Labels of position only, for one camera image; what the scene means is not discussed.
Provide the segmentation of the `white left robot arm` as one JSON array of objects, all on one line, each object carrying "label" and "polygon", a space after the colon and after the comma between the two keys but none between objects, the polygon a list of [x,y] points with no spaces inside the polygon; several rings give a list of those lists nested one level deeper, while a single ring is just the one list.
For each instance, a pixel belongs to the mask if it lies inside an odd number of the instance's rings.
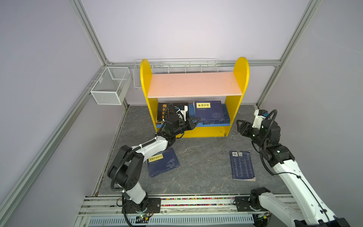
[{"label": "white left robot arm", "polygon": [[169,114],[153,139],[129,147],[122,146],[107,170],[111,191],[120,191],[122,196],[141,206],[146,203],[148,194],[139,183],[143,163],[159,152],[170,148],[178,135],[196,128],[201,119],[189,117],[181,119],[178,114]]}]

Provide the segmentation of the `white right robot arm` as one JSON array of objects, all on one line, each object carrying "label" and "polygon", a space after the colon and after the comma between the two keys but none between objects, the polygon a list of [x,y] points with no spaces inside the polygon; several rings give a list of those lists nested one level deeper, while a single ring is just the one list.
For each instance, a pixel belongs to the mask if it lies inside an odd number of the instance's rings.
[{"label": "white right robot arm", "polygon": [[289,227],[348,227],[348,221],[337,217],[322,201],[303,175],[291,151],[279,142],[279,125],[273,119],[257,117],[255,120],[258,122],[256,127],[238,120],[237,131],[250,138],[252,145],[259,148],[263,166],[270,175],[283,180],[300,210],[286,205],[265,187],[251,191],[251,208],[268,210]]}]

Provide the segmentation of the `black deer cover book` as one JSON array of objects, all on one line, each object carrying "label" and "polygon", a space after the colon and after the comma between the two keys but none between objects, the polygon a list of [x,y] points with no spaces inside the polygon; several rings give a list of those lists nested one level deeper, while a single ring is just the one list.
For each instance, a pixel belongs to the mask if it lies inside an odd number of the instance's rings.
[{"label": "black deer cover book", "polygon": [[158,103],[157,108],[157,124],[163,123],[165,117],[169,115],[170,113],[176,113],[178,115],[178,110],[181,106],[188,106],[188,103]]}]

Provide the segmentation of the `navy book yellow label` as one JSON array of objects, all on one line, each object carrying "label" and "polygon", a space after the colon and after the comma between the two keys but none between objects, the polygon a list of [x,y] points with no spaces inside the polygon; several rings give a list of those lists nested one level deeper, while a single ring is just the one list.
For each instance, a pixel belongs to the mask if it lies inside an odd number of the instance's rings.
[{"label": "navy book yellow label", "polygon": [[202,124],[219,124],[225,120],[221,101],[194,101],[195,117]]}]

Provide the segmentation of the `navy book text back cover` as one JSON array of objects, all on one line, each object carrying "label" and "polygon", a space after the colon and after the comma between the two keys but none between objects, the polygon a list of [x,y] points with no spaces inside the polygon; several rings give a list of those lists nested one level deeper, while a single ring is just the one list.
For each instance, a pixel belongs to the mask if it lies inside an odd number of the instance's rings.
[{"label": "navy book text back cover", "polygon": [[255,182],[251,153],[249,151],[229,151],[232,178],[234,180]]}]

